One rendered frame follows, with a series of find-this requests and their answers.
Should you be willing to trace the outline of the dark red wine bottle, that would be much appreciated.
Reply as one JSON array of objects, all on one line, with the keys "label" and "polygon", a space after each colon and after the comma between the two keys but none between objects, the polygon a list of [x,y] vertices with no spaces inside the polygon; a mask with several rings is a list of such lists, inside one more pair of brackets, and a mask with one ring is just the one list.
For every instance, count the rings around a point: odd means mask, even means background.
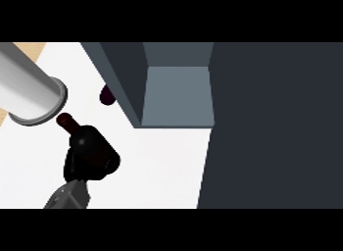
[{"label": "dark red wine bottle", "polygon": [[57,122],[71,133],[70,146],[77,154],[92,166],[102,166],[113,155],[113,148],[99,130],[92,125],[79,125],[68,113],[58,116]]}]

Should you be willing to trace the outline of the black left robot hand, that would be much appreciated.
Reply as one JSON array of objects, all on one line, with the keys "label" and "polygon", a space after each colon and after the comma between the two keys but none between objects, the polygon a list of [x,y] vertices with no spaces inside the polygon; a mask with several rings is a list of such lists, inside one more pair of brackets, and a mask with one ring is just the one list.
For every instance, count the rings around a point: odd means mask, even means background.
[{"label": "black left robot hand", "polygon": [[89,147],[70,147],[64,178],[67,181],[102,180],[120,167],[120,155],[110,144],[95,144]]}]

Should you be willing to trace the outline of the white cylindrical container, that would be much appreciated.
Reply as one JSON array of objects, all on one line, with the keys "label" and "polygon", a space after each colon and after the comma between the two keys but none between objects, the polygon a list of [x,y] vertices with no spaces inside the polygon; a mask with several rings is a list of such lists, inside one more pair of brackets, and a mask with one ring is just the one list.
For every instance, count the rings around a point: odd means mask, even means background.
[{"label": "white cylindrical container", "polygon": [[46,123],[68,99],[64,82],[49,76],[14,42],[0,42],[0,108],[23,126]]}]

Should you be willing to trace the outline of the grey open cabinet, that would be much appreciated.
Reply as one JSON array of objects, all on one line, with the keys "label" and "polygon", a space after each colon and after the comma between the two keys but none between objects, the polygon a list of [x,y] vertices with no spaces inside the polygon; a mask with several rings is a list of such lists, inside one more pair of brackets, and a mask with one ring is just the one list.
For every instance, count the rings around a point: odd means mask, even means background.
[{"label": "grey open cabinet", "polygon": [[83,47],[136,128],[215,126],[212,42],[86,42]]}]

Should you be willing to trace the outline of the dark grey cabinet door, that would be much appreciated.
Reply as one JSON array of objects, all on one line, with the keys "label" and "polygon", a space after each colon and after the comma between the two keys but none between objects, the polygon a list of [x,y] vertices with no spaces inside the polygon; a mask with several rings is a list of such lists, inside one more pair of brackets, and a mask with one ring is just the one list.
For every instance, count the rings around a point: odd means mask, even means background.
[{"label": "dark grey cabinet door", "polygon": [[343,43],[221,43],[203,208],[343,208]]}]

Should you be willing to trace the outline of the dark purple eggplant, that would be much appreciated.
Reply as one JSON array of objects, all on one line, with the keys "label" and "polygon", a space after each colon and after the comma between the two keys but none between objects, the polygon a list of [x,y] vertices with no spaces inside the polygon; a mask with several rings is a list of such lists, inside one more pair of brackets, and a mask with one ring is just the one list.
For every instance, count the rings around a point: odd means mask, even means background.
[{"label": "dark purple eggplant", "polygon": [[101,102],[102,102],[107,106],[113,105],[114,102],[116,102],[116,97],[114,97],[114,95],[113,95],[113,92],[111,92],[108,86],[105,86],[104,89],[102,89],[102,93],[101,93]]}]

